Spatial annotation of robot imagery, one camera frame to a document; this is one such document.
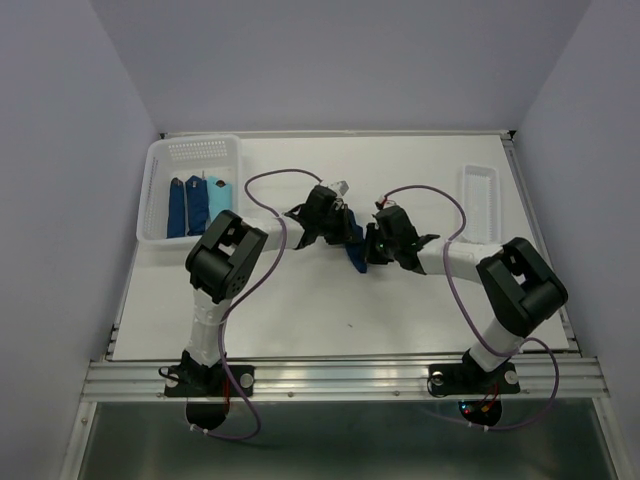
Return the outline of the dark blue paper napkin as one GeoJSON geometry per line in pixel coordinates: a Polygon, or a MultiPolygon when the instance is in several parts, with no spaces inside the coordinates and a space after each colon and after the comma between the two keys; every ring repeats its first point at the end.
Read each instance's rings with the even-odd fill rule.
{"type": "Polygon", "coordinates": [[[352,229],[354,241],[352,243],[345,244],[345,251],[347,256],[354,266],[354,268],[360,274],[366,274],[368,266],[365,260],[365,237],[363,228],[357,223],[355,214],[352,210],[348,210],[349,225],[352,229]]]}

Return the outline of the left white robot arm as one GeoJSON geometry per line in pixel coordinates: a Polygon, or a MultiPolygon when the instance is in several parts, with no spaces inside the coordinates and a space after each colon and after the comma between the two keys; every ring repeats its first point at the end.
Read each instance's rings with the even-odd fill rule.
{"type": "Polygon", "coordinates": [[[236,395],[221,365],[220,328],[232,300],[248,285],[259,257],[301,250],[322,238],[330,245],[356,240],[344,181],[316,185],[306,201],[272,219],[243,219],[224,210],[188,254],[185,267],[194,293],[194,318],[180,362],[160,370],[168,397],[236,395]]]}

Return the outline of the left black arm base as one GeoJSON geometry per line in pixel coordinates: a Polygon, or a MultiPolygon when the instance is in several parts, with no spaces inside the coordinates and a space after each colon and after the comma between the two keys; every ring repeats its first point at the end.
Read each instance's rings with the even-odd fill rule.
{"type": "Polygon", "coordinates": [[[220,363],[206,369],[203,376],[189,376],[179,365],[158,369],[164,380],[164,396],[186,401],[186,420],[196,430],[205,434],[220,427],[230,414],[231,400],[240,398],[240,391],[247,397],[253,395],[255,367],[231,365],[230,371],[240,388],[236,389],[220,363]]]}

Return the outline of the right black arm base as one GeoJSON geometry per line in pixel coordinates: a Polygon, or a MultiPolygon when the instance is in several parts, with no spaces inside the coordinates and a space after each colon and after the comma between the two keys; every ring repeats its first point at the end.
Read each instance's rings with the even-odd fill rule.
{"type": "Polygon", "coordinates": [[[458,409],[472,425],[495,427],[501,419],[501,395],[521,391],[515,366],[505,362],[491,372],[471,361],[438,363],[428,368],[428,392],[435,397],[461,396],[458,409]]]}

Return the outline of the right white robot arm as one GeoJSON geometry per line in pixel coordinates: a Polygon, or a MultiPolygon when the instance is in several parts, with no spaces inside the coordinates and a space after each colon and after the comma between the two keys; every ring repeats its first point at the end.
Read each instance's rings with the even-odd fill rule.
{"type": "Polygon", "coordinates": [[[493,386],[519,392],[510,359],[568,300],[563,283],[527,239],[471,244],[419,235],[399,206],[382,209],[366,226],[364,259],[369,265],[396,262],[419,275],[443,275],[450,289],[456,279],[483,287],[493,319],[484,331],[472,328],[476,342],[460,362],[429,367],[437,396],[480,394],[493,386]]]}

